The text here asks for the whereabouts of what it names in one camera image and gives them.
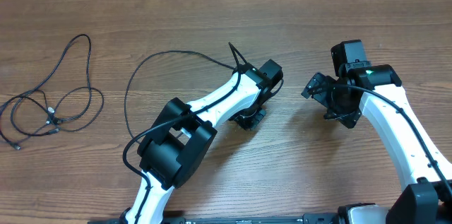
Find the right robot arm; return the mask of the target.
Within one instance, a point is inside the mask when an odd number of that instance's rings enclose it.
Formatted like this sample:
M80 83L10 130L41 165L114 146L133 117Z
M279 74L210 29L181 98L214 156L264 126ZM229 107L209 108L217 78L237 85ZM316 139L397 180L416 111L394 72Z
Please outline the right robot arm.
M366 117L398 174L401 194L391 207L375 203L341 206L325 223L450 223L451 162L413 112L392 66L374 66L361 40L331 48L335 76L316 73L302 92L326 108L324 119L355 127Z

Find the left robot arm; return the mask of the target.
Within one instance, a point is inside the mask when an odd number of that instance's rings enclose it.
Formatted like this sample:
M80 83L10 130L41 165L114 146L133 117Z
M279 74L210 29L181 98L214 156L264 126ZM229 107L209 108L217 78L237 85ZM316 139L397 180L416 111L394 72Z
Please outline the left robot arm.
M263 104L282 84L283 70L270 59L259 69L238 65L228 82L203 98L188 103L170 100L153 125L134 137L141 161L132 170L141 177L141 185L120 223L161 223L171 193L198 169L217 126L233 121L244 130L254 129L266 115Z

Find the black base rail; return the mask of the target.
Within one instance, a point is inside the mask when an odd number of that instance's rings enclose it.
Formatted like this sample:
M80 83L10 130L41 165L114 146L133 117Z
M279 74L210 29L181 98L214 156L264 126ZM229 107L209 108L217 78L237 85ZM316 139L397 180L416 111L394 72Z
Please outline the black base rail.
M387 210L372 206L353 208L348 213L305 213L296 217L268 218L164 218L162 224L385 224Z

